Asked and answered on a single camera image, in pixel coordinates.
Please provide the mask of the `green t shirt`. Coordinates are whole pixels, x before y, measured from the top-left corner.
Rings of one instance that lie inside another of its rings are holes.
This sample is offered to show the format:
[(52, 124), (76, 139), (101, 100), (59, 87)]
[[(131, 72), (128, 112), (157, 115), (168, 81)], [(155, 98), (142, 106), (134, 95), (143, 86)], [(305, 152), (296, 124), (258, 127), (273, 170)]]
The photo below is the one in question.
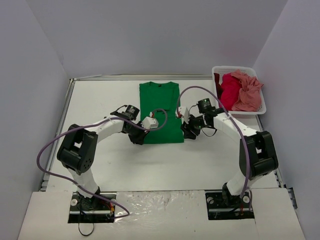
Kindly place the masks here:
[(146, 82), (139, 85), (140, 116), (153, 117), (163, 128), (151, 131), (144, 138), (144, 144), (177, 144), (184, 142), (181, 120), (176, 118), (177, 102), (180, 95), (179, 84), (175, 82)]

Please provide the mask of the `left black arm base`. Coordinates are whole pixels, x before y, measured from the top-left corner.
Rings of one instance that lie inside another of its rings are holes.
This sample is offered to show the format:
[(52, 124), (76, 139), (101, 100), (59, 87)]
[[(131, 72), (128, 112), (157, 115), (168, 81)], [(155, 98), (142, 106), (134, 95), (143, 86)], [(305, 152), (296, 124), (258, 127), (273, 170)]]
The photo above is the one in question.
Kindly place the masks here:
[(100, 198), (87, 199), (77, 192), (72, 193), (68, 223), (102, 224), (115, 221), (115, 204)]

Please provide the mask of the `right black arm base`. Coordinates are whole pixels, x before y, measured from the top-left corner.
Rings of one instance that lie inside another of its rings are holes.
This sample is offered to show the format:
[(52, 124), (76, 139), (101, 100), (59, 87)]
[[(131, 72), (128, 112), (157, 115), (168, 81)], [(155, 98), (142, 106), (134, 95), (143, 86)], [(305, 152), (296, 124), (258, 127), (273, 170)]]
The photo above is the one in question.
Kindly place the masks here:
[(249, 208), (249, 194), (244, 195), (244, 200), (239, 197), (235, 198), (235, 203), (227, 205), (223, 200), (221, 190), (205, 191), (205, 200), (207, 208), (207, 218), (209, 221), (229, 221), (254, 219), (255, 215)]

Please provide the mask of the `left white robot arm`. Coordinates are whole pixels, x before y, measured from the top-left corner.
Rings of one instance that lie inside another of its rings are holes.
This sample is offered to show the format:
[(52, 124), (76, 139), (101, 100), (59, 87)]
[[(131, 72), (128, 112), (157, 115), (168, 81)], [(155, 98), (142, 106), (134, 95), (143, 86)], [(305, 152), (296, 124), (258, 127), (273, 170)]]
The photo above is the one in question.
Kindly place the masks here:
[(128, 123), (137, 119), (140, 110), (127, 105), (122, 112), (113, 111), (107, 122), (94, 127), (76, 130), (65, 135), (57, 152), (57, 159), (68, 169), (77, 182), (77, 192), (83, 197), (82, 203), (89, 209), (101, 203), (100, 188), (96, 184), (91, 166), (93, 165), (97, 144), (113, 134), (127, 134), (133, 144), (142, 145), (147, 132)]

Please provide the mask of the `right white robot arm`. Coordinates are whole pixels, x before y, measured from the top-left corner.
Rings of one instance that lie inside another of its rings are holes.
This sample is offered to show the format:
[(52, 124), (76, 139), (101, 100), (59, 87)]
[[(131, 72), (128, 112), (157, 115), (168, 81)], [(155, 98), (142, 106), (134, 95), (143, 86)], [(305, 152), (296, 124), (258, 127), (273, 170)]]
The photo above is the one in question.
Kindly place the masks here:
[(177, 108), (184, 138), (194, 140), (203, 129), (212, 129), (224, 133), (239, 146), (239, 171), (222, 186), (222, 202), (232, 207), (252, 184), (279, 167), (272, 135), (248, 127), (224, 108), (212, 106), (208, 98), (198, 101), (196, 106), (199, 116), (190, 114), (185, 106)]

